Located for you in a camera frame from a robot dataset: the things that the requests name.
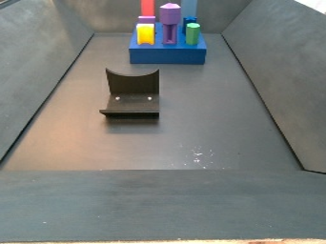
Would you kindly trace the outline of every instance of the colorful blocks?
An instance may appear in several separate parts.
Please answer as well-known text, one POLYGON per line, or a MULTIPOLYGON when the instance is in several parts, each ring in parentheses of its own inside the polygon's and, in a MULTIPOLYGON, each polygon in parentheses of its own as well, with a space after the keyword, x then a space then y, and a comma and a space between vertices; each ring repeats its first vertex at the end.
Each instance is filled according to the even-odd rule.
POLYGON ((199 34, 200 34, 200 24, 197 24, 197 23, 187 24, 187 31, 185 31, 185 44, 187 45, 199 44, 199 34))
POLYGON ((137 24, 137 45, 154 44, 154 25, 153 24, 137 24))
POLYGON ((130 64, 189 64, 203 65, 205 58, 205 42, 204 37, 199 35, 199 44, 187 45, 185 35, 181 34, 181 27, 177 28, 177 42, 174 45, 164 45, 162 25, 154 25, 154 44, 137 45, 137 32, 132 32, 128 53, 130 64))

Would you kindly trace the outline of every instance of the dark gray surface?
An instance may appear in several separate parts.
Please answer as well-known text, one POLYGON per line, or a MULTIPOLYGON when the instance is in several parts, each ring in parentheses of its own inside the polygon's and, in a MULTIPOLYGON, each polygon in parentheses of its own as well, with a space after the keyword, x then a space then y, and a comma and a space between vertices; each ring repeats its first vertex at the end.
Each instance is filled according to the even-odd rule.
POLYGON ((57 1, 21 0, 0 14, 0 158, 92 37, 57 1))
POLYGON ((252 0, 199 0, 197 17, 205 33, 221 33, 252 0))
POLYGON ((130 65, 129 34, 96 35, 15 143, 3 170, 300 168, 220 35, 204 65, 130 65), (105 68, 160 71, 158 120, 106 120, 105 68))
POLYGON ((291 0, 257 0, 223 35, 295 154, 326 172, 326 16, 291 0))
MULTIPOLYGON (((138 0, 61 0, 94 32, 132 32, 140 15, 138 0)), ((197 16, 204 33, 220 33, 252 0, 199 0, 197 16)), ((156 13, 165 0, 156 0, 156 13)))
POLYGON ((315 173, 0 173, 1 241, 326 238, 315 173))

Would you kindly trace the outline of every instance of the gray wall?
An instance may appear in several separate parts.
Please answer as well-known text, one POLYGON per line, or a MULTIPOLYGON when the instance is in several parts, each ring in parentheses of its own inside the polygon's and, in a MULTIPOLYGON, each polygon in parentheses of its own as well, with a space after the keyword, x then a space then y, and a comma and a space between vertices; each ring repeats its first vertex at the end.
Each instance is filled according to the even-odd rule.
POLYGON ((326 16, 255 0, 223 35, 307 170, 326 173, 326 16))
POLYGON ((0 158, 93 32, 50 0, 20 0, 0 13, 0 158))
MULTIPOLYGON (((140 15, 140 0, 60 0, 94 32, 130 32, 140 15)), ((203 32, 220 33, 252 0, 199 0, 203 32)), ((166 0, 156 0, 156 8, 166 0)))

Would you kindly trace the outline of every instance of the blue base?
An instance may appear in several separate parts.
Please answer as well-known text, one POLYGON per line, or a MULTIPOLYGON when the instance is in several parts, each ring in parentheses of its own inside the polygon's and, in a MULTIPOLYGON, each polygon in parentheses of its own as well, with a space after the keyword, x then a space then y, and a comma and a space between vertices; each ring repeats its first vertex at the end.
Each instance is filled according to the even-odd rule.
POLYGON ((200 34, 199 44, 187 45, 181 27, 177 27, 177 43, 162 45, 161 24, 154 24, 154 44, 137 45, 137 33, 132 32, 128 52, 130 64, 192 64, 203 65, 205 58, 204 37, 200 34))

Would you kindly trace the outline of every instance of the gray floor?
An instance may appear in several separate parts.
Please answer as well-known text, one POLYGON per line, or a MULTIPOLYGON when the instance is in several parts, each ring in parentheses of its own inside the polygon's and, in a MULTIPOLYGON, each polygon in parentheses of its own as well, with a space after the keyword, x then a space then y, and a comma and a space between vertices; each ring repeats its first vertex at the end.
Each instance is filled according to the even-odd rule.
POLYGON ((0 172, 0 238, 326 238, 324 185, 305 172, 0 172))
POLYGON ((129 35, 96 35, 2 170, 300 170, 221 36, 204 39, 203 66, 129 65, 129 35), (157 121, 106 120, 97 112, 108 98, 105 68, 160 69, 157 121))
POLYGON ((219 35, 204 66, 158 66, 156 123, 104 119, 104 68, 156 68, 129 66, 128 37, 92 39, 6 158, 1 241, 326 238, 326 177, 299 170, 219 35), (199 170, 98 171, 145 168, 199 170))

